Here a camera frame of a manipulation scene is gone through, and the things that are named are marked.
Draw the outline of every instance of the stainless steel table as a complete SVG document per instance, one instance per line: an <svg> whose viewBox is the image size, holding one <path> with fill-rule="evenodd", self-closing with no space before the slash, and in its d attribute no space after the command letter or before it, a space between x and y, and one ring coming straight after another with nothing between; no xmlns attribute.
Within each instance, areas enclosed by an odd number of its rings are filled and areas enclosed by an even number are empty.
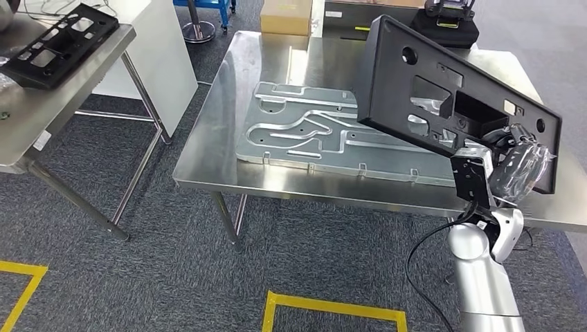
<svg viewBox="0 0 587 332"><path fill-rule="evenodd" d="M259 81L348 90L363 45L362 41L343 39L252 32L235 34L173 173L180 186L213 193L232 243L238 242L247 194L437 216L454 216L463 211L465 202L450 187L341 176L237 160L235 146L253 89ZM539 100L525 71L511 53L467 50L462 56ZM220 191L243 194L234 222ZM532 193L520 208L527 217L528 226L587 232L587 176L564 146L559 155L556 194Z"/></svg>
<svg viewBox="0 0 587 332"><path fill-rule="evenodd" d="M0 35L0 55L9 53L14 48L27 45L38 37L47 26L33 21L27 15L17 15L9 34ZM0 172L30 172L57 190L72 203L82 208L100 225L118 238L128 239L128 234L118 228L117 224L124 212L126 204L143 173L159 138L165 143L170 137L161 124L150 98L138 76L132 61L125 52L126 47L135 38L132 26L120 25L104 43L92 53L84 63L52 91L23 89L11 84L0 89ZM78 107L86 100L92 89L104 77L112 64L121 58L136 88L138 89L148 116L130 116L120 113L99 111L80 111ZM120 118L153 122L156 134L125 192L118 209L109 219L88 203L66 183L51 174L43 165L36 161L44 145L54 136L74 114Z"/></svg>

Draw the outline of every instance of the metal stool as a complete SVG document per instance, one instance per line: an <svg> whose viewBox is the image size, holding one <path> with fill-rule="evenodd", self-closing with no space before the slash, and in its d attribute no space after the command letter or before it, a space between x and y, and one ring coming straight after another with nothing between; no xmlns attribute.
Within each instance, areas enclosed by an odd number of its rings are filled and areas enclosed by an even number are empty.
<svg viewBox="0 0 587 332"><path fill-rule="evenodd" d="M194 0L188 0L188 9L192 21L181 28L183 40L191 44L201 44L210 41L216 34L214 24L198 19L198 12Z"/></svg>

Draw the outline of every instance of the metal table leg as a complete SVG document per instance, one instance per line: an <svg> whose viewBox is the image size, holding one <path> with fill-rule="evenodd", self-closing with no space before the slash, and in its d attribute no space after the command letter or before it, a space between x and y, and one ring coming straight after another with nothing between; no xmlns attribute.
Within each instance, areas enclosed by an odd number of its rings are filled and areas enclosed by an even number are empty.
<svg viewBox="0 0 587 332"><path fill-rule="evenodd" d="M239 207L237 211L237 218L235 223L233 224L233 218L231 217L231 213L228 211L226 207L226 202L224 202L224 197L222 196L221 192L211 192L210 195L214 199L214 203L220 213L220 217L222 218L222 224L224 225L224 229L228 235L228 240L235 246L236 251L241 250L240 242L239 242L239 232L240 227L242 225L242 216L244 214L244 206L246 205L246 195L241 195Z"/></svg>
<svg viewBox="0 0 587 332"><path fill-rule="evenodd" d="M88 201L81 197L77 192L74 192L58 177L51 174L41 164L33 161L31 164L29 164L28 171L31 174L43 180L53 189L57 190L57 192L59 192L70 202L78 206L80 209L84 210L99 225L101 225L102 227L106 228L109 232L114 234L115 237L118 237L122 240L128 240L129 235L127 233L123 232L120 228L116 227L112 222L110 222L110 220L108 220L107 217L105 217L100 211L98 211L94 206L92 206L92 204L88 203Z"/></svg>
<svg viewBox="0 0 587 332"><path fill-rule="evenodd" d="M160 136L161 129L157 130L157 132L155 133L155 137L153 137L153 140L151 140L151 144L149 144L149 147L147 148L147 151L145 152L145 155L143 156L140 165L136 169L136 172L134 173L134 176L130 181L130 184L127 188L127 191L125 192L125 195L123 196L123 199L120 201L120 204L118 204L116 212L114 212L114 218L112 218L112 222L114 223L114 225L118 225L118 223L120 222L120 217L123 215L123 212L125 211L125 208L127 207L128 201L130 199L130 196L134 192L134 188L138 184L138 181L141 179L141 175L143 175L143 171L145 170L145 167L147 166L147 163L151 158L151 154L153 154L153 150L155 150L155 146L157 146L157 141L159 141Z"/></svg>
<svg viewBox="0 0 587 332"><path fill-rule="evenodd" d="M155 128L157 128L157 131L161 131L161 140L167 145L171 144L171 137L165 129L163 121L161 121L161 117L159 116L159 113L157 113L155 105L153 104L153 101L151 100L149 93L147 93L147 89L145 89L145 85L143 84L141 77L138 75L138 72L136 71L136 68L132 63L132 60L130 60L128 53L125 51L123 55L120 56L120 58L125 64L125 67L127 68L127 71L130 74L132 82L138 90L138 94L141 95L141 99L143 100L143 104L147 109L147 113L149 113L149 116L154 120Z"/></svg>

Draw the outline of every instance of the white label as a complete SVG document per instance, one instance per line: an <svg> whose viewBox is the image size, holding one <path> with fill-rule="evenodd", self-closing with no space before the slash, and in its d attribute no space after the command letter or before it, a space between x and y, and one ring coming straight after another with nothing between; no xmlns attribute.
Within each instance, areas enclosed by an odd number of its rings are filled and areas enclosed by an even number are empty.
<svg viewBox="0 0 587 332"><path fill-rule="evenodd" d="M39 136L39 138L37 139L37 142L33 144L33 147L39 151L43 150L45 144L47 144L47 142L49 141L49 138L51 138L51 134L47 130L43 130L41 136Z"/></svg>
<svg viewBox="0 0 587 332"><path fill-rule="evenodd" d="M343 12L329 12L328 10L324 12L324 16L326 17L338 17L341 18L343 16Z"/></svg>

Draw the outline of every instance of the yellow floor tape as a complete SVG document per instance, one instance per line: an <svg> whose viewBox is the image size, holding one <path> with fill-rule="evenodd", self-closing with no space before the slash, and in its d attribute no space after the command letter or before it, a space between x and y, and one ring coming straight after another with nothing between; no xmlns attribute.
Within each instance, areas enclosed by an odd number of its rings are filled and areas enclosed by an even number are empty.
<svg viewBox="0 0 587 332"><path fill-rule="evenodd" d="M10 332L16 324L18 317L24 310L24 306L26 305L30 297L33 295L33 293L37 289L37 286L39 286L41 279L47 272L47 267L13 263L11 261L0 261L0 271L33 276L30 279L27 287L24 289L22 295L20 295L20 298L18 299L15 307L12 308L12 311L8 315L6 322L0 329L0 332Z"/></svg>
<svg viewBox="0 0 587 332"><path fill-rule="evenodd" d="M275 317L275 309L277 305L374 318L376 320L389 320L395 322L397 332L408 332L406 313L403 311L281 295L275 294L270 290L267 292L267 302L265 304L265 314L263 316L263 327L261 328L261 332L271 332L273 330L273 319Z"/></svg>

